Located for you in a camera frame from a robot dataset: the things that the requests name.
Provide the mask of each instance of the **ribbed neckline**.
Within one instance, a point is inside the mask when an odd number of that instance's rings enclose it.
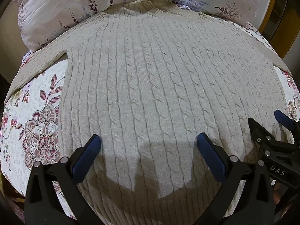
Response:
[[[159,17],[182,17],[192,22],[206,22],[208,15],[190,10],[184,10],[169,2],[168,0],[140,0],[147,13]]]

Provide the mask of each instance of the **beige sweater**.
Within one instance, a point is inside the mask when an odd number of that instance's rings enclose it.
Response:
[[[65,52],[61,153],[101,136],[79,187],[107,224],[193,224],[219,188],[195,147],[201,132],[245,161],[255,160],[249,117],[282,138],[273,64],[287,67],[222,20],[166,0],[110,8],[36,52],[8,98]]]

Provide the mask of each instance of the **hand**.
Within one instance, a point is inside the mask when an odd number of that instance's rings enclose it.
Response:
[[[280,201],[281,195],[278,192],[278,189],[280,187],[281,183],[277,182],[274,185],[274,192],[273,192],[273,198],[274,198],[274,203],[277,205]],[[283,217],[283,215],[287,212],[287,210],[291,207],[291,203],[288,204],[282,211],[280,218]]]

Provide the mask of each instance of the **bedsheet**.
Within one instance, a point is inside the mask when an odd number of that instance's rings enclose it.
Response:
[[[248,33],[273,50],[250,24],[242,27],[227,22],[239,27],[241,33]],[[31,56],[30,52],[24,56],[19,70],[30,61]],[[67,65],[68,60],[53,64],[12,95],[5,105],[0,130],[1,169],[4,176],[23,195],[26,193],[30,170],[35,161],[51,164],[61,158],[57,136],[58,112]],[[274,67],[274,70],[286,96],[289,116],[300,120],[300,94],[293,78],[277,67]],[[64,211],[73,217],[59,185],[54,183],[54,187]]]

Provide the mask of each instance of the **black clamp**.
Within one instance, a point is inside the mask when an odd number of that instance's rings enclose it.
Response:
[[[222,186],[194,225],[273,224],[273,190],[264,162],[248,164],[236,156],[229,157],[205,133],[198,135],[197,146],[214,178],[222,182]],[[231,216],[224,217],[241,180],[246,182],[237,207]]]
[[[297,189],[300,187],[300,125],[279,110],[274,112],[274,116],[291,131],[294,144],[275,140],[263,126],[249,118],[251,138],[259,144],[259,156],[266,163],[270,177]]]
[[[101,139],[94,134],[84,147],[70,158],[56,164],[33,164],[25,198],[26,225],[104,224],[87,204],[76,185],[81,183],[101,149]],[[57,181],[77,220],[68,217],[57,198],[53,181]]]

